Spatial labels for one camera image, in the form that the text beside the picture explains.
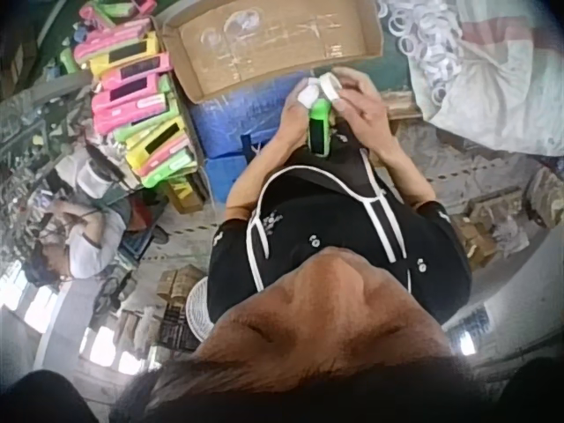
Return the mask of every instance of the black shirt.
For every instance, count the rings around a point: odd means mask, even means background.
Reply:
[[[439,323],[467,301],[471,271],[445,209],[436,202],[417,211],[401,204],[385,188],[404,236],[407,259],[392,264],[365,208],[355,199],[282,175],[265,193],[263,226],[270,257],[256,258],[264,287],[299,267],[325,247],[340,247],[390,271],[405,287],[412,275],[412,295]],[[256,293],[246,249],[248,222],[232,219],[214,237],[208,278],[208,310],[213,322]]]

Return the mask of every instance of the green object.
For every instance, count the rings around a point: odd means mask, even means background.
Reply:
[[[168,75],[163,75],[159,78],[159,93],[165,94],[172,91],[172,86],[170,82],[170,77]]]
[[[102,10],[103,4],[96,2],[86,2],[89,6],[92,6],[99,19],[103,19],[108,28],[115,28],[115,22]]]
[[[127,138],[137,134],[141,130],[146,130],[154,125],[158,125],[180,114],[180,109],[178,108],[178,102],[173,96],[167,97],[168,110],[165,113],[150,117],[149,119],[142,120],[140,122],[128,123],[123,125],[114,131],[114,139],[118,143],[124,143]]]
[[[63,64],[64,69],[67,72],[67,75],[80,71],[80,68],[78,67],[77,63],[74,61],[74,57],[72,55],[72,50],[70,47],[65,48],[61,52],[61,54],[59,55],[59,60]]]
[[[131,18],[137,10],[133,3],[98,4],[98,7],[110,18]]]
[[[165,161],[147,176],[141,178],[141,182],[144,187],[153,188],[159,182],[165,181],[179,170],[191,165],[193,162],[194,159],[192,159],[188,152],[186,152],[186,150],[182,150]]]
[[[326,99],[316,101],[309,111],[308,148],[318,157],[329,156],[331,140],[330,111],[331,103]]]

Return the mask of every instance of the blue container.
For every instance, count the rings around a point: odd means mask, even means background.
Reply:
[[[220,203],[227,201],[229,191],[237,178],[247,167],[247,160],[242,154],[208,159],[204,170],[210,179],[211,194]]]
[[[192,105],[190,115],[206,157],[241,153],[243,135],[250,135],[253,145],[270,141],[286,97],[309,76],[309,71],[297,72]]]

